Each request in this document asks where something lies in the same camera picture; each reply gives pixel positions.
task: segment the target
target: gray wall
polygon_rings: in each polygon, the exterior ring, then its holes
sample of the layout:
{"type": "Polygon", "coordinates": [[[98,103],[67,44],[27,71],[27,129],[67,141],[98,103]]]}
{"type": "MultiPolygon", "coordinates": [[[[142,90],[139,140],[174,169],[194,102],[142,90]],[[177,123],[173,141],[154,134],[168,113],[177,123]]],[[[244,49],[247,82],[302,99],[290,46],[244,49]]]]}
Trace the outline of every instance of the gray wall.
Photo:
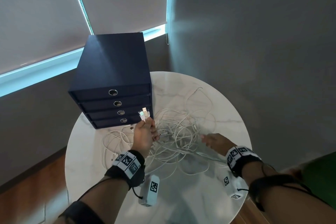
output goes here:
{"type": "MultiPolygon", "coordinates": [[[[165,36],[145,43],[151,71],[169,71],[165,36]]],[[[80,114],[67,90],[75,70],[0,98],[0,185],[65,147],[80,114]]]]}
{"type": "Polygon", "coordinates": [[[218,89],[283,169],[336,150],[335,0],[173,0],[171,69],[218,89]]]}

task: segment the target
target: table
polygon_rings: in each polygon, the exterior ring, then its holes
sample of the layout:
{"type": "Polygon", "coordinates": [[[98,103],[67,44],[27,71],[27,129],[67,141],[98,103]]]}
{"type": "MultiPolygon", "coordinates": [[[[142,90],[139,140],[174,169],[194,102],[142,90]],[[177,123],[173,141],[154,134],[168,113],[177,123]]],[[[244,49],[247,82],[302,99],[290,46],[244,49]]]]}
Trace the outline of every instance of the table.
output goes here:
{"type": "MultiPolygon", "coordinates": [[[[251,141],[240,115],[215,88],[179,73],[151,72],[150,76],[154,115],[164,108],[183,110],[186,98],[198,87],[202,87],[202,92],[213,103],[211,113],[216,122],[209,116],[202,123],[201,132],[220,133],[237,145],[251,148],[251,141]]],[[[186,104],[188,110],[211,110],[211,102],[202,92],[197,91],[189,98],[186,104]]],[[[105,169],[102,166],[101,138],[107,132],[121,128],[123,127],[95,130],[83,114],[79,116],[71,132],[65,156],[65,180],[71,201],[77,200],[103,177],[105,169]]],[[[108,167],[111,166],[111,155],[107,154],[105,161],[108,167]]],[[[230,223],[239,212],[245,197],[235,200],[226,194],[223,179],[227,171],[228,169],[220,168],[216,163],[211,164],[205,173],[194,176],[177,170],[171,177],[160,182],[157,204],[152,207],[140,205],[138,198],[130,190],[116,223],[230,223]]],[[[158,172],[160,177],[166,170],[158,172]]]]}

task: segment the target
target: wooden floor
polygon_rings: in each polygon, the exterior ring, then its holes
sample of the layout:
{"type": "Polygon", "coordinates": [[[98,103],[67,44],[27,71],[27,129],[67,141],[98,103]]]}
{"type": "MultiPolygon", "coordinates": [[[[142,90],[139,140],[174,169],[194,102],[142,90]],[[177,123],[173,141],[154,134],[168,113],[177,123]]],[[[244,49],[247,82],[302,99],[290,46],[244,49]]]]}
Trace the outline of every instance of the wooden floor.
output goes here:
{"type": "MultiPolygon", "coordinates": [[[[0,194],[0,223],[53,223],[69,205],[65,185],[65,155],[0,194]]],[[[232,224],[268,224],[252,201],[247,200],[232,224]]]]}

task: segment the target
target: person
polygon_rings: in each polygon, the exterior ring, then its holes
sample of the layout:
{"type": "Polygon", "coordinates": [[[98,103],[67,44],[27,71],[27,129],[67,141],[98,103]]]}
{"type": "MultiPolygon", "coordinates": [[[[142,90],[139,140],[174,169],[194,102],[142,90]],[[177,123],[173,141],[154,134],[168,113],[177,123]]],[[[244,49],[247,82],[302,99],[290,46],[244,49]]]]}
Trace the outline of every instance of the person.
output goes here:
{"type": "MultiPolygon", "coordinates": [[[[202,135],[201,138],[206,146],[223,156],[236,146],[220,134],[202,135]]],[[[134,129],[132,152],[138,152],[146,158],[153,141],[157,140],[159,135],[155,121],[151,118],[140,121],[134,129]]],[[[261,161],[249,162],[241,170],[241,176],[248,186],[260,178],[278,174],[272,167],[264,165],[261,161]]],[[[320,199],[304,193],[303,191],[306,191],[304,186],[296,183],[287,185],[290,187],[269,187],[262,190],[259,195],[258,201],[273,223],[332,223],[336,220],[336,211],[320,199]]],[[[83,223],[114,223],[129,189],[130,186],[124,179],[113,179],[105,175],[98,185],[79,200],[95,215],[95,220],[85,218],[83,223]]],[[[55,224],[65,223],[75,224],[76,222],[66,215],[61,215],[55,222],[55,224]]]]}

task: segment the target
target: tangled cable pile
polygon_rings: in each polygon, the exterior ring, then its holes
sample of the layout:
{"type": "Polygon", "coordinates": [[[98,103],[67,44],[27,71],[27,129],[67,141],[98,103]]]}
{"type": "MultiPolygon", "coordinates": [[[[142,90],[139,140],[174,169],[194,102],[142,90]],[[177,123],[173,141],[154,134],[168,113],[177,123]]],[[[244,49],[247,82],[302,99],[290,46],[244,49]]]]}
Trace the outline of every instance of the tangled cable pile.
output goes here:
{"type": "MultiPolygon", "coordinates": [[[[185,173],[186,175],[196,175],[203,173],[209,169],[210,161],[217,161],[220,163],[222,167],[227,167],[226,161],[218,158],[216,156],[212,156],[202,152],[198,145],[200,143],[200,125],[198,124],[198,118],[194,116],[196,112],[206,112],[206,116],[203,118],[204,121],[207,119],[213,110],[213,103],[208,98],[208,96],[200,90],[201,88],[197,88],[185,101],[184,110],[177,110],[166,108],[158,113],[155,114],[156,118],[156,127],[159,134],[164,134],[161,136],[160,140],[153,143],[152,148],[150,149],[149,156],[146,158],[146,174],[153,173],[154,171],[158,170],[164,165],[175,165],[174,171],[165,178],[161,178],[161,180],[167,179],[168,177],[172,176],[177,168],[180,171],[185,173]],[[197,110],[190,113],[186,109],[186,104],[188,99],[196,92],[201,91],[211,102],[212,108],[210,111],[204,110],[197,110]],[[197,171],[197,172],[186,172],[181,167],[182,160],[186,156],[194,156],[196,158],[201,158],[203,161],[207,163],[207,167],[204,170],[197,171]],[[158,167],[148,171],[151,168],[153,161],[160,162],[158,167]]],[[[115,159],[118,154],[116,153],[117,148],[119,147],[120,152],[122,151],[121,146],[124,148],[132,145],[133,138],[130,139],[129,137],[133,137],[132,133],[124,133],[122,131],[111,131],[107,133],[102,139],[102,165],[105,169],[105,157],[106,157],[106,150],[111,151],[113,154],[113,159],[115,159]],[[104,144],[104,141],[109,138],[109,143],[107,145],[104,144]],[[116,145],[114,150],[110,150],[108,147],[111,141],[119,139],[119,144],[116,145]]]]}

